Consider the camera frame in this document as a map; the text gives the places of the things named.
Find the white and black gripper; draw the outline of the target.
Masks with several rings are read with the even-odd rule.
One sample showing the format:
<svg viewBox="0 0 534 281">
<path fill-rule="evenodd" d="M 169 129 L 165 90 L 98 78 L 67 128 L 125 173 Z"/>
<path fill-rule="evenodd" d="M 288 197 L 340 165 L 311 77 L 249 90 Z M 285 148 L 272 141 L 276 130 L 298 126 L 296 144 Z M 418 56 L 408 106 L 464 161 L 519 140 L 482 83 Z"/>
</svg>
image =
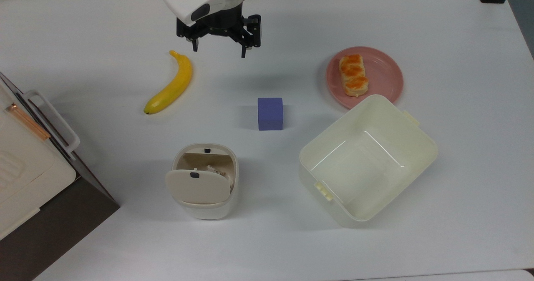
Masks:
<svg viewBox="0 0 534 281">
<path fill-rule="evenodd" d="M 262 17 L 242 17 L 244 0 L 163 0 L 177 19 L 177 36 L 192 43 L 197 52 L 199 38 L 206 34 L 229 33 L 242 27 L 242 58 L 262 44 Z"/>
</svg>

